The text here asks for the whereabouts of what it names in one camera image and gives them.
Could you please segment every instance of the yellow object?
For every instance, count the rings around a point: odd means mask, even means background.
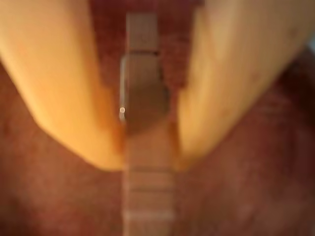
[[[87,0],[1,0],[0,56],[37,124],[87,162],[122,167]]]
[[[196,14],[179,145],[190,166],[211,151],[304,47],[315,1],[207,1]]]

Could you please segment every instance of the yellow curved surface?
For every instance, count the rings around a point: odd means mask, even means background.
[[[314,0],[206,1],[196,14],[179,146],[190,166],[213,150],[315,30]]]
[[[87,0],[1,0],[0,58],[37,124],[104,170],[122,133],[100,80]]]

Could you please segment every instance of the reddish-brown background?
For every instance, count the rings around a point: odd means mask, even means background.
[[[93,0],[104,80],[117,91],[128,10],[159,15],[165,80],[184,83],[193,0]],[[315,59],[304,51],[214,152],[176,176],[177,236],[315,234]],[[0,235],[122,235],[121,173],[42,132],[0,67]]]

